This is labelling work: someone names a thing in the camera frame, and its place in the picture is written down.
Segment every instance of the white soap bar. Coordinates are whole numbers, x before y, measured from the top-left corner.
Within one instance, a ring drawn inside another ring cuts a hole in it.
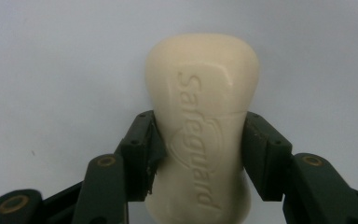
[[[241,223],[250,208],[240,145],[258,80],[254,51],[228,35],[170,37],[149,53],[145,79],[168,151],[149,213],[160,224]]]

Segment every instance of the white wall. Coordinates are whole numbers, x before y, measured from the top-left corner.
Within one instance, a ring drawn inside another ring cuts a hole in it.
[[[358,1],[0,1],[0,195],[48,197],[113,152],[151,109],[147,52],[160,39],[245,39],[262,69],[251,111],[330,160],[358,189]],[[253,190],[247,223],[285,223]],[[132,223],[153,223],[141,204]]]

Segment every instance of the screw hole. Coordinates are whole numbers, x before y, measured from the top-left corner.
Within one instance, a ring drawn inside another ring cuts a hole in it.
[[[96,217],[89,224],[106,224],[107,220],[104,217]]]
[[[322,166],[324,164],[321,160],[313,156],[305,156],[302,159],[305,163],[313,166]]]
[[[5,200],[0,205],[1,214],[9,214],[22,209],[29,202],[29,197],[25,195],[17,195]]]
[[[106,167],[115,164],[116,160],[113,156],[106,156],[100,158],[97,163],[99,166]]]

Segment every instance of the white background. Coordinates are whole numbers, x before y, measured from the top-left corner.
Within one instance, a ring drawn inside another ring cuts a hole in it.
[[[0,1],[0,195],[44,198],[82,180],[151,109],[147,52],[212,32],[261,62],[250,110],[358,189],[358,1]],[[246,223],[285,223],[253,191]],[[154,223],[131,204],[131,223]]]

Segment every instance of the soap bar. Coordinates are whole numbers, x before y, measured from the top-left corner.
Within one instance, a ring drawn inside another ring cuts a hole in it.
[[[243,222],[241,133],[257,80],[254,51],[233,36],[178,35],[152,48],[145,81],[168,152],[145,200],[157,223]]]

